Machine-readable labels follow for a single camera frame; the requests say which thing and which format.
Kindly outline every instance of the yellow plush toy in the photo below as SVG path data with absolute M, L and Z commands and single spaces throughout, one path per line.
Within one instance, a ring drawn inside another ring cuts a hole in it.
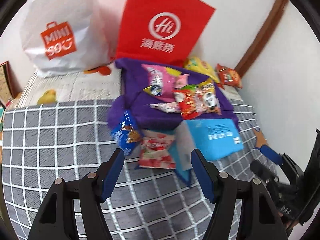
M 56 103 L 56 91 L 54 89 L 47 90 L 43 96 L 39 98 L 38 105 Z

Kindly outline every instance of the screw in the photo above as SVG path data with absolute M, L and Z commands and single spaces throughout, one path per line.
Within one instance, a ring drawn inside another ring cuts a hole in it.
M 57 178 L 55 181 L 54 181 L 55 184 L 59 185 L 62 183 L 62 179 L 61 178 Z
M 89 179 L 93 179 L 93 178 L 95 178 L 96 177 L 96 173 L 95 172 L 90 172 L 89 174 L 88 174 L 88 178 Z
M 254 184 L 257 184 L 257 185 L 261 184 L 261 180 L 257 178 L 254 178 L 252 181 Z
M 222 171 L 222 172 L 219 173 L 219 176 L 220 176 L 221 178 L 224 178 L 224 179 L 225 179 L 225 178 L 228 177 L 228 173 Z

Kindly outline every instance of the pink snack bag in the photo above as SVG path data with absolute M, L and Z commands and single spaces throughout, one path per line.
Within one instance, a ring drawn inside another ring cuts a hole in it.
M 176 83 L 174 85 L 174 88 L 180 89 L 183 88 L 184 86 L 188 85 L 188 76 L 190 74 L 183 74 L 177 77 Z
M 149 76 L 149 87 L 143 91 L 166 103 L 175 102 L 172 90 L 181 72 L 158 65 L 142 64 L 141 66 L 148 71 Z

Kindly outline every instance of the orange snack bag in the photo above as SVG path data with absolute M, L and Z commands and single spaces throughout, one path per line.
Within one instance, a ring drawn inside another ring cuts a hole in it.
M 235 70 L 217 64 L 217 73 L 222 85 L 242 88 L 241 78 Z

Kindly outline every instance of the haidilao logo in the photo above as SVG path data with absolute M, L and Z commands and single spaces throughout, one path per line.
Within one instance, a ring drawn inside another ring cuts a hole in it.
M 149 22 L 149 32 L 158 40 L 173 38 L 179 33 L 180 28 L 179 17 L 169 12 L 159 13 Z

